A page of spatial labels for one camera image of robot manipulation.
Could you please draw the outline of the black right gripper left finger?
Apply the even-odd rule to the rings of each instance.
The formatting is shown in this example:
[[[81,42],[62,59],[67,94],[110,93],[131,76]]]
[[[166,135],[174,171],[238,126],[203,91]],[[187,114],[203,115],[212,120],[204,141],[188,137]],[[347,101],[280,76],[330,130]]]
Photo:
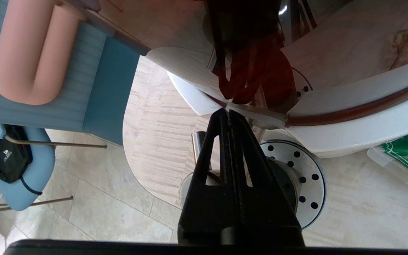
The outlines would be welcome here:
[[[208,186],[214,139],[220,140],[220,185]],[[239,220],[233,131],[228,111],[211,115],[178,223],[180,245],[220,244],[224,229]]]

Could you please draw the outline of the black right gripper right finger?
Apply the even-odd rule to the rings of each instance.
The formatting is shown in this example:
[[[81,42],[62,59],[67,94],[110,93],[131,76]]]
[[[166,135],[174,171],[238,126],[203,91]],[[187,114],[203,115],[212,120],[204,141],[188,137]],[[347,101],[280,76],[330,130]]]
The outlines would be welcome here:
[[[229,118],[234,137],[239,218],[229,228],[229,244],[239,246],[303,247],[301,227],[243,115]]]

